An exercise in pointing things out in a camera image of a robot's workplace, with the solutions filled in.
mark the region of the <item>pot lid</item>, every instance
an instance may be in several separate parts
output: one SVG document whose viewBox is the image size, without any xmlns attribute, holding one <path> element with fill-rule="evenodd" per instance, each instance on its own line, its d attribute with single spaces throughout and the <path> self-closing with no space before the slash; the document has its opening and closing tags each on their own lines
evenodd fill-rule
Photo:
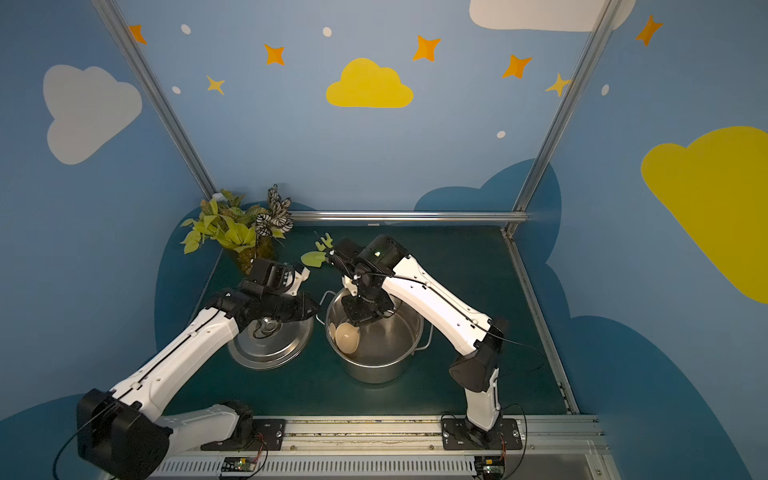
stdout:
<svg viewBox="0 0 768 480">
<path fill-rule="evenodd" d="M 228 344 L 230 355 L 242 366 L 254 370 L 275 369 L 299 355 L 312 336 L 313 319 L 276 322 L 254 320 Z"/>
</svg>

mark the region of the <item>stainless steel pot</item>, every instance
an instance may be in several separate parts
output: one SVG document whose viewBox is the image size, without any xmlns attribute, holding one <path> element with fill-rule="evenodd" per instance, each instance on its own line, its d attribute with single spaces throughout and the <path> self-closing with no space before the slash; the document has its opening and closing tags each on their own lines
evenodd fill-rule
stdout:
<svg viewBox="0 0 768 480">
<path fill-rule="evenodd" d="M 396 378 L 405 371 L 417 350 L 424 330 L 424 318 L 407 303 L 393 297 L 396 310 L 392 316 L 361 326 L 357 350 L 346 355 L 336 346 L 329 329 L 331 325 L 337 327 L 346 321 L 341 299 L 347 295 L 349 290 L 341 290 L 328 306 L 324 323 L 328 343 L 341 357 L 344 370 L 359 381 L 384 383 Z M 432 331 L 427 344 L 418 350 L 425 349 L 431 341 Z"/>
</svg>

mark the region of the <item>plant pot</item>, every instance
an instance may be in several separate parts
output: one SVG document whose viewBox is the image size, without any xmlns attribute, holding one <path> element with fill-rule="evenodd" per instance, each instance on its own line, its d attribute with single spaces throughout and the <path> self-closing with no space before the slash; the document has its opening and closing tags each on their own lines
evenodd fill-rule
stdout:
<svg viewBox="0 0 768 480">
<path fill-rule="evenodd" d="M 240 253 L 234 250 L 227 250 L 227 254 L 235 262 L 237 269 L 245 276 L 250 275 L 250 266 L 254 258 L 277 260 L 277 252 L 275 251 L 272 237 L 259 237 L 255 247 L 246 248 Z"/>
</svg>

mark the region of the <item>orange star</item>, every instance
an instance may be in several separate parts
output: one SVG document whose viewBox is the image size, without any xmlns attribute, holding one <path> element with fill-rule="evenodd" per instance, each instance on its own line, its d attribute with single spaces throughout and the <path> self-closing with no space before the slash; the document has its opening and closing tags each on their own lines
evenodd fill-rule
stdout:
<svg viewBox="0 0 768 480">
<path fill-rule="evenodd" d="M 413 61 L 417 61 L 420 58 L 426 58 L 429 61 L 435 61 L 435 47 L 440 43 L 440 39 L 437 40 L 425 40 L 419 35 L 419 50 L 416 50 L 416 55 L 413 55 Z"/>
<path fill-rule="evenodd" d="M 285 49 L 285 47 L 272 48 L 265 43 L 264 48 L 266 48 L 266 64 L 267 65 L 269 65 L 270 63 L 279 63 L 283 67 L 285 66 L 285 64 L 283 63 L 283 50 Z"/>
<path fill-rule="evenodd" d="M 132 25 L 128 28 L 131 29 L 131 33 L 134 35 L 137 42 L 143 43 L 144 45 L 147 44 L 147 41 L 144 40 L 144 37 L 141 35 L 141 25 Z"/>
<path fill-rule="evenodd" d="M 502 78 L 507 78 L 510 75 L 514 75 L 517 78 L 523 78 L 523 69 L 525 66 L 530 62 L 533 57 L 531 58 L 525 58 L 521 60 L 520 58 L 515 57 L 514 55 L 510 55 L 509 59 L 509 68 L 507 68 L 507 71 L 504 72 L 502 75 Z"/>
<path fill-rule="evenodd" d="M 648 42 L 650 41 L 650 38 L 654 36 L 654 33 L 656 33 L 656 30 L 661 28 L 661 26 L 664 25 L 663 23 L 656 23 L 654 22 L 654 16 L 651 15 L 648 18 L 648 23 L 645 24 L 645 28 L 643 28 L 643 31 L 640 32 L 640 34 L 635 38 L 635 40 L 642 40 L 645 46 L 648 46 Z"/>
</svg>

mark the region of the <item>pot handle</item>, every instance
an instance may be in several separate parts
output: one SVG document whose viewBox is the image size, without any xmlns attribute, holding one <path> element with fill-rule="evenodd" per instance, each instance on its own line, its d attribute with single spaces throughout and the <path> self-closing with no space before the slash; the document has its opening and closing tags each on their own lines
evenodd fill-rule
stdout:
<svg viewBox="0 0 768 480">
<path fill-rule="evenodd" d="M 427 344 L 424 345 L 424 346 L 420 346 L 420 347 L 414 348 L 413 351 L 411 352 L 411 355 L 414 355 L 419 350 L 426 350 L 427 347 L 432 343 L 432 334 L 435 332 L 435 324 L 434 323 L 430 323 L 429 325 L 430 325 L 430 327 L 429 327 L 429 338 L 427 339 Z"/>
<path fill-rule="evenodd" d="M 327 291 L 326 291 L 326 292 L 323 294 L 323 298 L 321 298 L 321 299 L 320 299 L 320 303 L 318 304 L 318 306 L 323 306 L 323 302 L 325 302 L 325 301 L 326 301 L 326 297 L 328 297 L 328 295 L 336 295 L 336 292 L 334 292 L 333 290 L 327 290 Z M 320 311 L 319 311 L 319 310 L 318 310 L 318 311 L 317 311 L 317 313 L 315 314 L 315 319 L 316 319 L 318 322 L 322 323 L 323 325 L 325 325 L 325 324 L 326 324 L 325 322 L 323 322 L 323 321 L 320 319 Z"/>
</svg>

